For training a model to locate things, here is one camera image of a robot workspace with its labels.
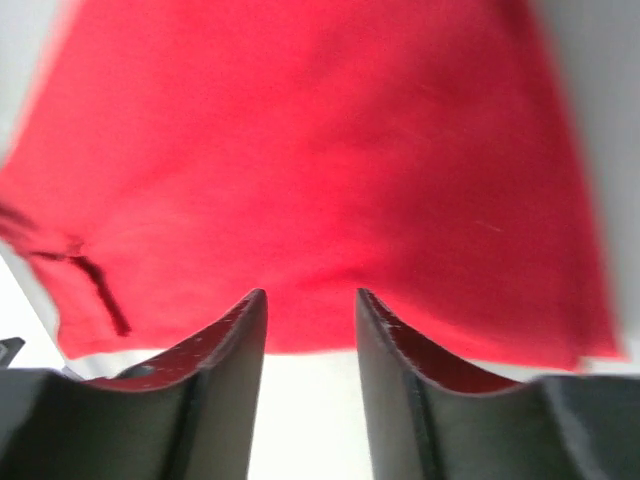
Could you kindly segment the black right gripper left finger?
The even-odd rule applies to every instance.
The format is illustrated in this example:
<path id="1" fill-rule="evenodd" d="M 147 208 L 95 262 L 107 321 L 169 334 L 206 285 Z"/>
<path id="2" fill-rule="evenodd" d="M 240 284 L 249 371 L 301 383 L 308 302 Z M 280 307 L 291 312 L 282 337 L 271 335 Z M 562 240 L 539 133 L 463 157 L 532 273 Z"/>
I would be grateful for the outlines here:
<path id="1" fill-rule="evenodd" d="M 1 372 L 5 479 L 243 479 L 267 327 L 255 290 L 115 378 Z"/>

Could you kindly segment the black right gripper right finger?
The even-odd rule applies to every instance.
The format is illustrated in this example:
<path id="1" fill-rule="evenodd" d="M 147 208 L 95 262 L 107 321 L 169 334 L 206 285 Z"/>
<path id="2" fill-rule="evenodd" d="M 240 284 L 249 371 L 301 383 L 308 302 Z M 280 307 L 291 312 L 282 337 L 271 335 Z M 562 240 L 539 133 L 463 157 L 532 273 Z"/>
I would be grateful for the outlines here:
<path id="1" fill-rule="evenodd" d="M 639 381 L 483 370 L 356 295 L 357 353 L 378 479 L 635 479 Z"/>

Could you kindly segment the red t shirt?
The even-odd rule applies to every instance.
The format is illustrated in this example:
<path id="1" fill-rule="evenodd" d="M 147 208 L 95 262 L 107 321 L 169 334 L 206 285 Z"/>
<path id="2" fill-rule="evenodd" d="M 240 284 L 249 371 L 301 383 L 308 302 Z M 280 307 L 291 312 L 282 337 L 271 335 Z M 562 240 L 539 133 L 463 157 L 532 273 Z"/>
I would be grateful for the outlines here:
<path id="1" fill-rule="evenodd" d="M 467 358 L 619 358 L 526 1 L 84 1 L 1 171 L 1 236 L 77 359 L 266 290 L 267 349 L 354 345 L 368 288 Z"/>

